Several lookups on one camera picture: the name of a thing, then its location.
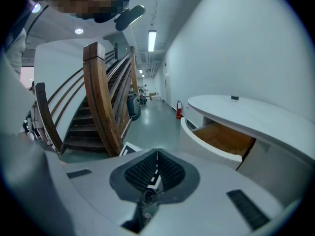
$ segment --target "red fire extinguisher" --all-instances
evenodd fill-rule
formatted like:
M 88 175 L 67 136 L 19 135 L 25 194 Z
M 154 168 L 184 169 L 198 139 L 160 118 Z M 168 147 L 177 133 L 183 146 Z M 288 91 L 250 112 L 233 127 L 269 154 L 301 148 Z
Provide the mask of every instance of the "red fire extinguisher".
M 182 103 L 179 100 L 177 101 L 176 118 L 182 118 Z

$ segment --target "person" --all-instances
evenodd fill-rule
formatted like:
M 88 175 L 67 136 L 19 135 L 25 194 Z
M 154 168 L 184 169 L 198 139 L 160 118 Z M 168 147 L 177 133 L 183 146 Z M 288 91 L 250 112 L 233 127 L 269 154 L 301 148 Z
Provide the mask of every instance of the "person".
M 31 91 L 33 94 L 35 94 L 34 81 L 31 83 Z M 47 145 L 51 145 L 52 142 L 50 140 L 48 140 L 46 137 L 44 124 L 43 124 L 43 121 L 41 120 L 41 116 L 39 114 L 39 110 L 38 110 L 38 106 L 37 106 L 36 101 L 31 108 L 31 120 L 32 120 L 34 128 L 38 129 L 40 136 L 42 137 L 44 142 Z
M 147 97 L 147 91 L 149 91 L 149 90 L 147 90 L 147 84 L 145 84 L 143 87 L 143 96 L 144 97 Z

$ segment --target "ceiling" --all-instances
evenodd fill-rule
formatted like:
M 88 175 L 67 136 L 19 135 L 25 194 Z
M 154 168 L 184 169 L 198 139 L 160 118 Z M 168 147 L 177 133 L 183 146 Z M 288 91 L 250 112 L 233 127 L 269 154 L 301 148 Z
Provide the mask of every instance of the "ceiling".
M 146 9 L 146 13 L 131 25 L 131 31 L 124 31 L 125 36 L 133 35 L 126 38 L 129 45 L 135 45 L 137 69 L 142 69 L 146 77 L 153 77 L 158 64 L 162 62 L 170 30 L 184 2 L 185 0 L 130 0 L 130 8 L 142 5 Z M 157 31 L 153 53 L 148 52 L 149 30 Z
M 184 2 L 185 0 L 130 0 L 130 8 L 136 5 L 146 8 L 146 13 L 123 32 L 125 43 L 135 47 L 137 69 L 142 69 L 146 77 L 153 77 L 158 64 L 162 62 L 169 33 Z M 45 2 L 41 2 L 42 9 L 45 5 Z M 31 14 L 25 26 L 26 31 L 37 16 L 38 13 Z M 83 34 L 75 34 L 76 28 L 82 28 Z M 157 31 L 153 53 L 148 53 L 149 30 Z M 62 39 L 96 38 L 113 34 L 117 35 L 113 19 L 103 24 L 97 24 L 94 20 L 78 19 L 48 7 L 33 25 L 27 37 L 22 66 L 33 66 L 35 49 L 40 44 Z
M 47 4 L 41 2 L 41 11 Z M 39 13 L 31 13 L 26 25 L 26 32 Z M 77 28 L 84 32 L 80 35 L 74 33 Z M 103 23 L 95 23 L 94 20 L 82 20 L 66 13 L 60 13 L 52 7 L 48 7 L 34 23 L 26 39 L 26 49 L 22 57 L 22 66 L 33 66 L 35 49 L 38 45 L 73 38 L 96 38 L 117 32 L 113 19 Z

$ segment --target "wooden banister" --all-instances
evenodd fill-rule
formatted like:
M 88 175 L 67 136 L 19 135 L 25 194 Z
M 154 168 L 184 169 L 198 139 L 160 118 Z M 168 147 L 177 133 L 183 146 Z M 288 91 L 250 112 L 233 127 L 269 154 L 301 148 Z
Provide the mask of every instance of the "wooden banister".
M 69 105 L 70 101 L 73 99 L 73 97 L 76 95 L 76 93 L 80 90 L 80 88 L 84 85 L 84 82 L 76 89 L 76 91 L 74 91 L 74 93 L 72 94 L 72 96 L 68 99 L 68 101 L 66 102 L 66 104 L 64 105 L 63 109 L 61 109 L 60 114 L 57 117 L 57 120 L 55 122 L 55 126 L 58 126 L 58 123 L 61 119 L 61 117 L 63 116 L 63 113 L 65 111 L 65 109 L 67 108 L 67 106 Z
M 110 89 L 110 92 L 109 92 L 110 99 L 113 99 L 113 96 L 114 96 L 114 93 L 118 87 L 118 84 L 119 84 L 120 80 L 122 79 L 123 75 L 125 74 L 130 62 L 131 62 L 131 59 L 129 59 L 127 64 L 124 66 L 123 70 L 120 72 L 118 78 L 116 79 L 115 83 L 113 84 L 112 88 Z
M 45 125 L 47 133 L 53 145 L 55 146 L 56 150 L 58 152 L 61 152 L 62 141 L 60 139 L 60 136 L 56 130 L 56 126 L 54 125 L 50 112 L 49 112 L 48 101 L 46 98 L 45 83 L 43 82 L 37 83 L 35 88 L 36 88 L 37 106 L 40 111 L 42 121 Z
M 115 59 L 118 60 L 118 44 L 117 43 L 115 43 L 114 50 L 115 50 Z
M 129 77 L 130 77 L 131 69 L 132 69 L 132 67 L 129 66 L 129 69 L 128 69 L 128 71 L 127 71 L 127 73 L 126 73 L 126 76 L 125 76 L 125 78 L 124 78 L 124 80 L 123 80 L 123 83 L 122 83 L 123 85 L 126 85 L 126 84 L 127 84 L 127 81 L 128 81 L 128 79 L 129 79 Z M 113 106 L 113 112 L 114 112 L 114 115 L 115 115 L 115 116 L 117 116 L 117 110 L 118 110 L 118 107 L 119 107 L 119 105 L 120 105 L 120 102 L 121 102 L 121 98 L 122 98 L 124 89 L 125 89 L 124 87 L 121 87 L 121 88 L 119 89 L 119 91 L 118 91 L 117 98 L 116 98 L 116 101 L 115 101 L 114 106 Z
M 71 91 L 71 89 L 73 89 L 73 87 L 83 78 L 83 75 L 80 76 L 70 87 L 69 89 L 63 94 L 63 96 L 60 98 L 60 100 L 57 102 L 57 104 L 55 105 L 54 109 L 51 112 L 51 116 L 54 115 L 55 111 L 57 110 L 57 108 L 59 107 L 59 105 L 61 104 L 61 102 L 63 101 L 63 99 L 66 97 L 66 95 Z
M 131 70 L 131 74 L 132 74 L 132 87 L 133 87 L 133 91 L 139 95 L 139 89 L 138 89 L 138 81 L 137 81 L 137 71 L 136 71 L 136 56 L 135 56 L 135 52 L 134 52 L 134 47 L 131 46 L 131 52 L 132 52 L 132 70 Z
M 113 115 L 107 83 L 106 63 L 103 58 L 104 53 L 105 48 L 97 42 L 84 48 L 85 90 L 96 129 L 107 152 L 110 156 L 119 156 L 123 142 Z
M 126 56 L 124 56 L 124 58 L 115 65 L 115 67 L 107 75 L 107 82 L 109 82 L 109 80 L 111 79 L 113 74 L 117 71 L 117 69 L 121 66 L 121 64 L 124 63 L 124 61 L 127 58 L 131 57 L 131 54 L 132 54 L 132 52 L 127 53 Z
M 62 83 L 60 87 L 57 88 L 57 90 L 50 96 L 48 99 L 48 104 L 52 101 L 52 99 L 56 96 L 56 94 L 64 87 L 65 84 L 67 84 L 74 76 L 76 76 L 80 71 L 83 70 L 83 67 L 76 71 L 74 74 L 72 74 L 65 82 Z
M 108 55 L 108 54 L 110 54 L 110 53 L 112 53 L 112 52 L 115 52 L 115 49 L 112 50 L 112 51 L 110 51 L 110 52 L 108 52 L 108 53 L 106 53 L 106 55 Z
M 105 57 L 106 63 L 108 62 L 108 58 L 111 57 L 111 59 L 113 59 L 115 57 L 115 53 L 112 53 L 111 55 Z
M 118 127 L 121 126 L 121 121 L 122 121 L 122 117 L 123 117 L 123 109 L 126 106 L 131 79 L 132 79 L 132 74 L 130 73 L 128 75 L 127 83 L 123 87 L 124 90 L 122 93 L 122 97 L 120 98 L 120 102 L 119 102 L 119 106 L 118 106 L 118 110 L 117 110 L 117 114 L 116 114 L 116 123 L 117 123 Z
M 110 59 L 108 59 L 105 63 L 107 64 L 109 61 L 111 61 L 112 59 L 114 59 L 115 56 L 112 56 Z

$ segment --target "fluorescent light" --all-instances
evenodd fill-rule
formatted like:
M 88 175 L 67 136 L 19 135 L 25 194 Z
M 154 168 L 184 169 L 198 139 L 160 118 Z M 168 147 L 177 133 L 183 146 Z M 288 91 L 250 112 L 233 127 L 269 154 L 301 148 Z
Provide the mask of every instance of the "fluorescent light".
M 37 12 L 39 12 L 39 11 L 40 11 L 40 4 L 37 3 L 37 4 L 35 4 L 33 10 L 31 10 L 31 12 L 32 12 L 32 13 L 37 13 Z
M 154 45 L 156 43 L 156 36 L 157 36 L 156 30 L 149 31 L 149 52 L 154 51 Z
M 75 29 L 74 31 L 76 34 L 82 34 L 84 31 L 81 28 Z

